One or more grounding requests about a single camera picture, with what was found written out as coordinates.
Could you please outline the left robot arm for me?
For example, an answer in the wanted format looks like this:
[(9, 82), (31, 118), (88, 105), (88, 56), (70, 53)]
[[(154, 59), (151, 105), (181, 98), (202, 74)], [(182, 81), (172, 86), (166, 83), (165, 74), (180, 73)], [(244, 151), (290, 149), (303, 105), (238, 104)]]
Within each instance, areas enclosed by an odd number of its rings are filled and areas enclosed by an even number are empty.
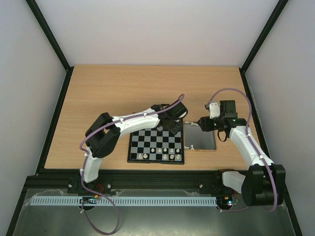
[(182, 119), (187, 114), (188, 109), (180, 101), (166, 107), (155, 104), (144, 111), (126, 116), (101, 114), (86, 131), (85, 139), (79, 145), (85, 152), (84, 164), (80, 169), (81, 179), (89, 183), (98, 178), (103, 158), (113, 152), (122, 136), (156, 127), (177, 134), (183, 126)]

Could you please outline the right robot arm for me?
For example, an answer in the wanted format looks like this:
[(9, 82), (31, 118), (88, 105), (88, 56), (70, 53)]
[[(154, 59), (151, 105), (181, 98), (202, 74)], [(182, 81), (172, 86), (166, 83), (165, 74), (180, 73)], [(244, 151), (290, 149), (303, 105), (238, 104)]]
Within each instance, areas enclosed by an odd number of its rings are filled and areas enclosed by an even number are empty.
[(201, 117), (197, 124), (203, 132), (224, 132), (243, 157), (248, 170), (245, 175), (232, 169), (226, 169), (221, 177), (215, 180), (219, 192), (233, 189), (241, 194), (248, 207), (276, 206), (283, 203), (285, 169), (275, 164), (262, 150), (245, 118), (239, 118), (234, 100), (223, 100), (219, 103), (209, 102), (205, 106), (209, 115)]

